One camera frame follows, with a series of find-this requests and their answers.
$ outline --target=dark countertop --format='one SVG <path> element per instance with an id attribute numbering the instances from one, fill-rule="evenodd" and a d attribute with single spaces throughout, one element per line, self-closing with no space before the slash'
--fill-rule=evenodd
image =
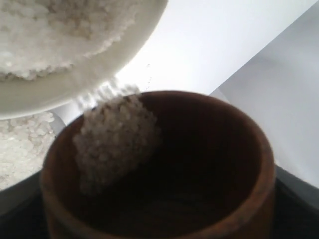
<path id="1" fill-rule="evenodd" d="M 319 189 L 277 170 L 273 239 L 319 238 L 319 207 L 314 199 Z M 1 218 L 1 239 L 48 239 L 40 193 L 6 218 Z"/>

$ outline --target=bowl rim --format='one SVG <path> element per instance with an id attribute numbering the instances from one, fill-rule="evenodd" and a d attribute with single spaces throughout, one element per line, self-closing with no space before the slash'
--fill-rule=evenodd
<path id="1" fill-rule="evenodd" d="M 207 238 L 208 236 L 221 238 L 223 236 L 234 233 L 242 226 L 247 224 L 251 220 L 251 218 L 259 211 L 266 200 L 270 197 L 275 186 L 275 161 L 273 152 L 265 134 L 262 132 L 259 126 L 248 115 L 243 113 L 238 108 L 211 96 L 182 91 L 154 91 L 145 92 L 142 94 L 159 97 L 162 97 L 163 95 L 180 97 L 187 96 L 195 100 L 206 102 L 211 101 L 215 103 L 218 102 L 222 106 L 229 108 L 231 111 L 237 114 L 238 117 L 242 118 L 243 123 L 247 124 L 248 128 L 251 129 L 254 136 L 256 137 L 256 140 L 259 143 L 258 145 L 260 146 L 260 154 L 262 159 L 260 173 L 255 182 L 255 185 L 251 190 L 251 193 L 242 202 L 242 204 L 224 219 L 211 226 L 205 227 L 190 234 L 178 237 L 171 237 L 171 239 Z M 78 117 L 74 122 L 81 120 L 81 117 L 82 116 Z M 56 144 L 54 142 L 49 149 L 48 154 L 51 151 L 54 151 L 55 147 Z M 81 220 L 74 217 L 69 211 L 67 211 L 60 203 L 58 197 L 54 194 L 54 190 L 49 186 L 51 180 L 48 173 L 48 167 L 46 167 L 46 160 L 47 158 L 45 159 L 43 170 L 41 171 L 40 175 L 40 187 L 42 190 L 43 200 L 50 212 L 56 218 L 58 218 L 65 227 L 71 230 L 75 235 L 78 235 L 80 238 L 84 239 L 104 239 L 106 237 L 110 239 L 128 239 L 93 229 L 87 226 Z"/>
<path id="2" fill-rule="evenodd" d="M 37 114 L 70 103 L 118 74 L 148 42 L 167 3 L 168 0 L 143 0 L 135 24 L 123 32 L 120 41 L 80 61 L 70 71 L 52 73 L 35 81 L 0 81 L 0 120 Z"/>

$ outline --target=salt crystal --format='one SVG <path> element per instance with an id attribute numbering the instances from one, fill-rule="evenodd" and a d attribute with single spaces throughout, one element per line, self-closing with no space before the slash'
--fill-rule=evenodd
<path id="1" fill-rule="evenodd" d="M 41 125 L 41 119 L 51 117 L 52 113 L 44 112 L 31 117 L 0 120 L 0 125 L 10 125 L 8 130 L 0 126 L 0 191 L 41 169 L 55 135 L 52 128 L 37 127 Z"/>

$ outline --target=brown wooden container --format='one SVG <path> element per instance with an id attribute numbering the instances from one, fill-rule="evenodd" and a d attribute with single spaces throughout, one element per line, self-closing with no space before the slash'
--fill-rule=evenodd
<path id="1" fill-rule="evenodd" d="M 235 107 L 187 92 L 144 93 L 163 146 L 99 196 L 79 192 L 72 137 L 51 146 L 41 173 L 53 239 L 268 239 L 275 165 L 260 128 Z"/>

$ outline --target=white bowl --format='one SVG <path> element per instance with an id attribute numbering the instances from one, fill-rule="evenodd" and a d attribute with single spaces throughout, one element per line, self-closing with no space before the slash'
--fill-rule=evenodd
<path id="1" fill-rule="evenodd" d="M 167 0 L 144 0 L 136 23 L 108 51 L 77 65 L 72 71 L 51 74 L 33 82 L 14 80 L 0 82 L 0 120 L 23 117 L 47 111 L 70 102 L 88 88 L 101 85 L 115 75 L 138 53 L 157 26 Z M 94 76 L 93 69 L 99 69 Z M 90 79 L 75 81 L 75 76 Z"/>

